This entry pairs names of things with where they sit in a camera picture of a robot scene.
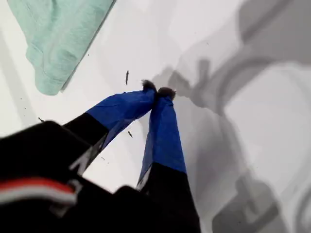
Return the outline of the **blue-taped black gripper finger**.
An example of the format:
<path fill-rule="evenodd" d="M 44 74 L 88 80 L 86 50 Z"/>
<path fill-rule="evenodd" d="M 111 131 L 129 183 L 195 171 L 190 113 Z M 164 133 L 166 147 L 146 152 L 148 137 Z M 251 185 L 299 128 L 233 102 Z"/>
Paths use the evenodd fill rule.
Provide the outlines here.
<path fill-rule="evenodd" d="M 192 199 L 174 97 L 175 91 L 168 87 L 162 87 L 156 93 L 137 187 L 152 186 L 173 199 Z"/>
<path fill-rule="evenodd" d="M 155 85 L 143 80 L 142 90 L 109 96 L 65 124 L 66 129 L 91 146 L 91 151 L 77 158 L 69 168 L 83 174 L 119 133 L 151 110 L 156 93 Z"/>

